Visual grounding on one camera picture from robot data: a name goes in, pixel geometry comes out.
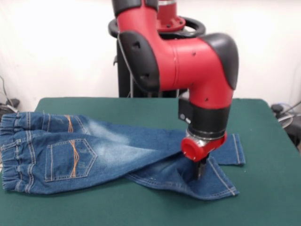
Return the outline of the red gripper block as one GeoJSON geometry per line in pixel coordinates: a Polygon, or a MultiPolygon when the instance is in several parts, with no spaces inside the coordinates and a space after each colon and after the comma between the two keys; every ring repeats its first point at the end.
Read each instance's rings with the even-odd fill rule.
{"type": "Polygon", "coordinates": [[[181,150],[184,156],[195,162],[195,179],[198,180],[204,173],[209,153],[222,146],[228,134],[225,133],[219,139],[201,139],[192,134],[186,133],[186,137],[181,141],[181,150]]]}

